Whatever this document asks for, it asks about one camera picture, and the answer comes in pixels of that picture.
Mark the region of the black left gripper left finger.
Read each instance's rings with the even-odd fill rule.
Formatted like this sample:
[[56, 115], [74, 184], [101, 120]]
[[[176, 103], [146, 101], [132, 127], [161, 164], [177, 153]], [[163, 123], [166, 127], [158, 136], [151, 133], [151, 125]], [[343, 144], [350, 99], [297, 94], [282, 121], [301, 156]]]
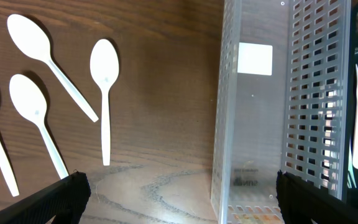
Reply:
[[78, 223], [91, 195], [87, 176], [68, 177], [0, 211], [0, 224]]

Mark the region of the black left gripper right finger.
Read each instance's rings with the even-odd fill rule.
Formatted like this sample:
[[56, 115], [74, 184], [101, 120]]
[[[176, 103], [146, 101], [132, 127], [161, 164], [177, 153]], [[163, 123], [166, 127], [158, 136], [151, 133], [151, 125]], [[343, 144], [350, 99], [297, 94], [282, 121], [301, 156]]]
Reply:
[[286, 224], [358, 224], [358, 209], [289, 172], [277, 172], [276, 190]]

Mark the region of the mint plastic fork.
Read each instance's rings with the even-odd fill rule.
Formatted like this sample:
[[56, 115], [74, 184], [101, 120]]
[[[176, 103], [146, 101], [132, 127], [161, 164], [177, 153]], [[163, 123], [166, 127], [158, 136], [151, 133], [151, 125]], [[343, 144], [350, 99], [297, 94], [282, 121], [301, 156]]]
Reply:
[[348, 166], [347, 166], [347, 187], [349, 189], [356, 189], [356, 180], [354, 177], [354, 170], [352, 165], [352, 143], [349, 143], [349, 154], [348, 154]]

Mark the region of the white plastic utensil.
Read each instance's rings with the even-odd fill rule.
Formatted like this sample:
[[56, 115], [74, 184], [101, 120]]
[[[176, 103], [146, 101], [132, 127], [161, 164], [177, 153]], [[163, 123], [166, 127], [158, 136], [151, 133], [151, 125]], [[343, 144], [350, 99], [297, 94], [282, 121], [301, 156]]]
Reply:
[[99, 118], [91, 105], [53, 61], [50, 39], [41, 27], [25, 16], [11, 14], [7, 18], [7, 29], [17, 48], [26, 56], [47, 64], [75, 103], [96, 122]]

